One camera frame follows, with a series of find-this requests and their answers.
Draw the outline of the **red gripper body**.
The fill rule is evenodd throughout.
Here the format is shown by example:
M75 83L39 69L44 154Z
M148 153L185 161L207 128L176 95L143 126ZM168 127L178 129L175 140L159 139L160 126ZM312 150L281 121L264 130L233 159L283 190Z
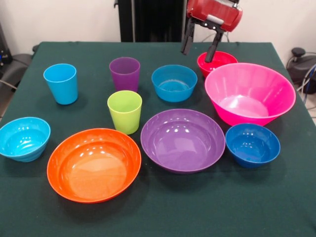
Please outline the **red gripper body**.
M187 17L195 24L212 29L220 27L225 32L233 31L242 18L238 0L190 0L187 4Z

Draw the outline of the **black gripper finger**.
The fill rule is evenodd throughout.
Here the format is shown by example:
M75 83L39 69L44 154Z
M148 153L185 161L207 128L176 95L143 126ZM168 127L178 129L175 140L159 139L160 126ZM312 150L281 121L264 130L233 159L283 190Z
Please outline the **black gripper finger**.
M205 60L204 60L205 63L212 62L214 54L215 54L216 49L217 49L217 46L218 46L219 42L221 41L223 34L224 34L224 31L220 27L213 26L212 29L216 31L216 35L213 39L212 45L209 47L207 54L205 56Z
M192 46L193 38L194 38L194 29L195 29L195 20L192 17L190 17L188 19L185 35L182 40L181 52L184 55L187 55L189 53L190 48Z

